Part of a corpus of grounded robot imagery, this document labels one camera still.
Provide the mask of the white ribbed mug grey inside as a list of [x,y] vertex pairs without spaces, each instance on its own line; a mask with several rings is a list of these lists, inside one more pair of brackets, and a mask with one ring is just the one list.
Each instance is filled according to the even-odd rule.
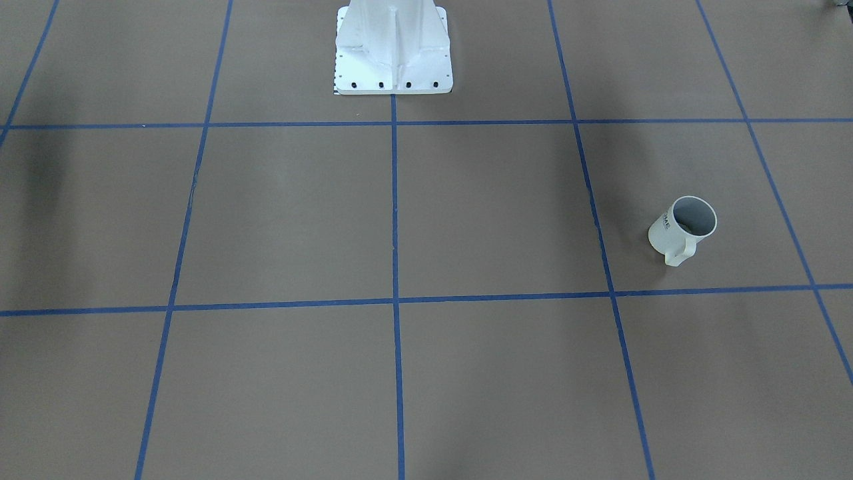
[[648,229],[648,242],[663,255],[664,264],[679,267],[695,255],[699,243],[716,231],[717,214],[710,203],[683,195],[670,204]]

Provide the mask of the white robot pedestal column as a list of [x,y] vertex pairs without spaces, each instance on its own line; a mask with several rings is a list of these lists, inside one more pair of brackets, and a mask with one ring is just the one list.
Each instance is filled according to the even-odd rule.
[[432,1],[351,1],[336,15],[336,95],[453,90],[450,28]]

